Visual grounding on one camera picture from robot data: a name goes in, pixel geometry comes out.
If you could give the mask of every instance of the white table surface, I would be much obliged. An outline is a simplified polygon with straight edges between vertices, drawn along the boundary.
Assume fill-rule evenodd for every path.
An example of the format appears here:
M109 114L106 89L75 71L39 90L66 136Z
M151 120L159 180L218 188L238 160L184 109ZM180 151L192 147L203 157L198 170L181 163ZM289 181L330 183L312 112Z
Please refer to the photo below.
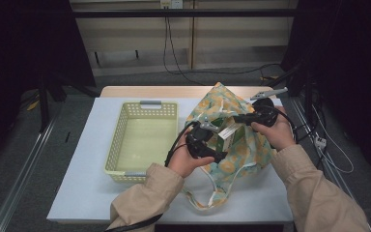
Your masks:
M201 99L97 98L81 134L68 171L47 219L62 223L108 223L111 201L133 184L114 182L104 173L105 159L123 102L174 101L179 104L179 131ZM281 105L280 100L273 100ZM209 178L197 168L185 180L198 200L207 203L213 192ZM237 179L228 201L208 211L197 211L180 193L158 223L283 223L293 221L286 189L271 165L257 176Z

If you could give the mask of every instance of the white cable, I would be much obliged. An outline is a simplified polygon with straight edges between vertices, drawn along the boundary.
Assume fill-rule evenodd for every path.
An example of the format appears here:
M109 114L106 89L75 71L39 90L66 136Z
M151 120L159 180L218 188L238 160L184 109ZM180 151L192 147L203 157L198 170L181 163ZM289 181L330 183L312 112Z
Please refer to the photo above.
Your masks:
M333 139L329 136L329 134L328 134L328 132L327 132L327 130L325 129L325 127L324 127L324 124L322 123L322 120L321 120L321 118L319 117L319 114L318 114L318 112L316 111L316 109L315 109L315 106L313 106L312 105L312 108L313 108L313 110L315 111L315 114L316 114L316 116L318 117L318 121L320 122L320 124L321 124L321 127L322 127L322 129L324 130L324 132L327 134L327 137L330 139L330 141L332 141L332 143L342 152L342 154L345 156L345 158L348 160L348 162L351 164L351 170L350 171L345 171L345 170L342 170L341 168L339 168L339 167L337 167L334 163L333 163L333 161L331 161L330 159L328 159L326 156L325 156L325 154L324 154L324 152L320 149L320 148L318 148L318 149L320 149L320 151L321 151L321 154L322 154L322 156L327 160L327 162L330 164L330 165L332 165L336 170L338 170L338 171L340 171L340 172L343 172L343 173L352 173L353 171L354 171L354 164L352 163L352 161L351 161L351 159L349 159L349 157L346 155L346 153L335 143L335 141L333 141Z

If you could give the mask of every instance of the person's left hand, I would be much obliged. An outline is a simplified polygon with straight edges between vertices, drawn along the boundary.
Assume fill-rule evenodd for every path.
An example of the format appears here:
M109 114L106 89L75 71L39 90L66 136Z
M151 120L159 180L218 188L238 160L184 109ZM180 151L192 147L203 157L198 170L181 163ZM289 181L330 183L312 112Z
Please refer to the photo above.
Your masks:
M213 157L205 157L201 159L195 159L191 156L188 151L186 144L186 131L180 138L177 147L179 147L173 154L170 162L168 163L168 168L177 172L183 178L189 176L196 167L204 166L209 163L214 162Z

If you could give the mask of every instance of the wooden panel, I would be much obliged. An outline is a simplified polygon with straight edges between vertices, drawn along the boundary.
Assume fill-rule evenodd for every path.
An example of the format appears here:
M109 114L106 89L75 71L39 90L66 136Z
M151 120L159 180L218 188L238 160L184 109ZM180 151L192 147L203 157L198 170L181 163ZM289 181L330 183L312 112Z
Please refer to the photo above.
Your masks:
M106 86L101 98L204 98L213 86ZM237 96L248 99L260 91L269 91L267 86L227 86Z
M74 10L159 9L159 1L80 2L71 5ZM78 18L76 22L87 51L164 48L164 18ZM189 48L190 18L170 18L170 25L175 48Z
M198 9L287 9L289 1L205 1ZM203 47L286 45L290 23L287 17L198 18L195 23L196 49Z

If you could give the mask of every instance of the black cable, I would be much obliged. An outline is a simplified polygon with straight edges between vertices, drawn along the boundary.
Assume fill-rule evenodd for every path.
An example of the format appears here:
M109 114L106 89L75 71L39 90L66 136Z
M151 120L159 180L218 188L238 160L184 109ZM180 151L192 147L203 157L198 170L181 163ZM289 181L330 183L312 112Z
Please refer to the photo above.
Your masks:
M167 17L165 19L165 43L164 43L164 57L163 57L163 60L164 60L164 68L168 71L166 65L165 65L165 50L167 48L167 25L168 25L168 35L170 37L170 43L171 43L171 50L172 50L172 53L173 53L173 56L174 56L174 60L176 61L176 66L177 66L177 69L179 70L180 74L188 81L192 82L192 83L195 83L195 84L198 84L198 85L202 85L202 86L205 86L205 84L203 83L200 83L198 81L194 81L194 80L191 80L189 79L188 77L186 77L186 75L182 72L182 70L180 69L180 66L179 66L179 62L177 61L177 57L176 57L176 53L174 52L174 45L173 45L173 40L171 38L171 25L170 25L170 18Z
M300 126L297 126L297 130L301 129L301 128L304 128L305 126L307 126L308 124L302 124Z
M183 136L183 134L186 132L186 130L191 127L191 125L196 125L197 122L190 122L188 123L184 128L183 130L179 133L179 135L177 136L176 140L174 141L173 145L171 146L171 149L170 151L168 151L168 154L167 154L167 158L165 159L165 162L164 162L164 166L168 166L168 163L170 162L171 158L173 157L174 155L174 152L177 150L176 148L176 145L177 143L179 142L180 138Z
M271 110L277 112L278 114L282 115L282 117L284 117L286 120L288 120L289 124L291 125L292 133L294 134L294 139L297 142L297 139L298 139L297 128L295 127L294 122L290 119L290 117L288 117L288 115L286 113L282 112L281 110L279 110L275 107L268 106L268 105L255 105L254 108L267 108L267 109L271 109Z
M262 69L260 69L260 73L261 73L261 86L263 86L264 85L264 73L262 72Z
M303 139L305 138L305 137L307 137L307 136L309 136L310 134L312 134L314 131L315 131L315 129L318 127L318 124L315 124L315 126L306 134L306 135L304 135L304 136L302 136L301 138L299 138L298 139L298 142L301 142L301 141L303 141Z
M133 225L126 225L126 226L120 226L120 227L113 228L113 229L108 229L105 232L124 232L124 231L129 231L129 230L140 229L140 228L143 228L143 227L146 227L146 226L149 226L151 224L156 223L161 218L161 216L162 216L162 214L151 217L147 220L137 222Z
M315 109L315 110L312 110L312 112L315 113L315 114L319 114L320 113L321 114L321 117L322 117L322 120L321 121L320 120L316 120L316 123L314 124L315 125L314 128L312 128L312 130L306 136L308 136L309 134L313 134L319 124L321 124L321 127L323 127L323 128L326 128L326 126L327 126L327 119L325 117L325 113L324 113L324 110L323 110L322 96L320 95L320 93L318 91L314 91L313 92L313 95L312 95L312 106ZM327 134L326 134L325 130L323 130L323 137L326 137L326 136L327 136ZM314 147L314 150L315 150L316 154L318 155L319 154L318 153L318 149L315 146L313 146L313 147ZM328 147L328 145L325 146L325 148L323 148L321 150L321 152L323 154L326 152L327 147ZM321 166L322 167L322 171L323 171L323 173L325 175L325 167L324 167L324 164L322 163L323 159L324 159L324 156L318 156L318 161L315 164L315 167L316 168L319 168Z
M165 63L165 54L166 54L166 49L167 49L167 38L168 37L170 38L170 43L171 43L171 47L172 47L172 53L173 53L174 59L176 61L177 69L179 70L179 72L169 71L167 69L167 65ZM172 36L171 36L171 24L170 24L170 19L168 17L165 19L165 42L164 42L163 64L164 64L164 68L167 70L168 73L171 73L171 74L181 74L181 75L184 75L186 73L244 74L244 73L253 73L253 72L256 72L256 71L262 72L262 69L263 68L270 67L270 66L280 66L280 64L271 63L271 64L263 65L260 68L256 68L256 69L249 70L249 71L242 71L242 72L213 72L213 71L187 71L187 72L184 72L184 71L182 71L180 69L179 63L177 61L176 54L174 52L174 45L173 45L173 40L172 40Z
M174 150L173 150L173 153L175 153L177 151L177 149L181 148L181 147L184 147L184 146L187 146L189 144L192 144L192 143L185 143L185 144L182 144L182 145L179 145L177 146Z

